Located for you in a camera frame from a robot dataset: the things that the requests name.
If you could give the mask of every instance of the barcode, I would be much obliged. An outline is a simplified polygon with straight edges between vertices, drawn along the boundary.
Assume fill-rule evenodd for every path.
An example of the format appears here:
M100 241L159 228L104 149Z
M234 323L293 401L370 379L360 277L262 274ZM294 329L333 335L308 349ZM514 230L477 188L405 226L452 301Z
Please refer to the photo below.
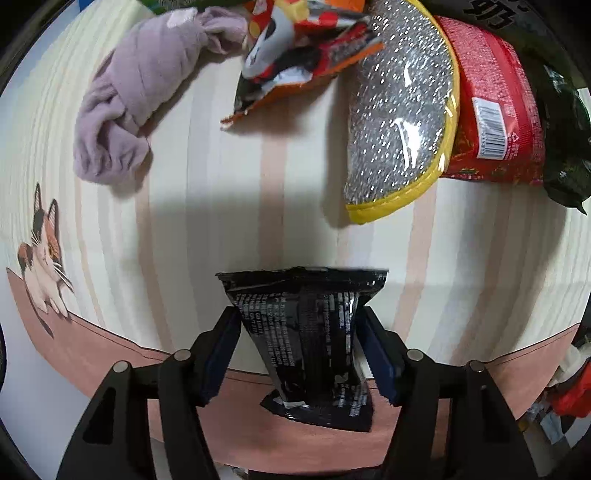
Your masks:
M501 106L482 98L472 97L478 128L478 155L476 158L503 160L507 152L507 130Z

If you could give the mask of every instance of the cat illustration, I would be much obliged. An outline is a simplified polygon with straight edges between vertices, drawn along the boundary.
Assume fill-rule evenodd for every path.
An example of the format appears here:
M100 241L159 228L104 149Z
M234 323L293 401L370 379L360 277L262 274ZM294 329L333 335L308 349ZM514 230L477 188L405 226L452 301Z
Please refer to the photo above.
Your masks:
M47 304L53 311L63 317L69 317L66 305L61 298L60 285L63 283L73 291L61 263L60 244L58 240L58 208L53 199L47 213L41 206L41 187L35 187L33 229L31 243L21 244L18 248L18 263L22 277L27 286L27 293L34 307L47 313ZM49 326L37 314L43 328L52 337Z

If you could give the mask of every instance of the purple towel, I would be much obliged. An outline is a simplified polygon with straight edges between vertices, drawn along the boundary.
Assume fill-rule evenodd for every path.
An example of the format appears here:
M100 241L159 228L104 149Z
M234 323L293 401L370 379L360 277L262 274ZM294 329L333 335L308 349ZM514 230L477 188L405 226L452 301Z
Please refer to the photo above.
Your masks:
M76 119L74 172L83 180L129 178L149 150L139 128L195 68L203 47L226 53L246 20L224 8L174 10L140 22L101 64Z

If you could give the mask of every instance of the red package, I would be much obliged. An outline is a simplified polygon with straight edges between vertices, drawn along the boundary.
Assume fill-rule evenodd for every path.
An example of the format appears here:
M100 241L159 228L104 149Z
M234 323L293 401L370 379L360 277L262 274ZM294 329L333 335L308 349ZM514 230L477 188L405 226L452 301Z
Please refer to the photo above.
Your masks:
M591 362L568 392L553 396L550 403L557 415L572 415L580 419L591 413Z
M489 31L437 17L460 64L460 118L444 177L542 183L544 138L513 47Z

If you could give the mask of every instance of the black snack bag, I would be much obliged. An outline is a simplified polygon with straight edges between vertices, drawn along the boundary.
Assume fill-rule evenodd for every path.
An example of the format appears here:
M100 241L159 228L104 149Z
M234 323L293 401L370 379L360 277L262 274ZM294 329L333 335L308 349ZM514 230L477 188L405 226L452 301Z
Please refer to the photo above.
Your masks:
M295 267L217 274L275 385L263 407L303 423L369 431L374 408L353 357L353 319L387 273Z

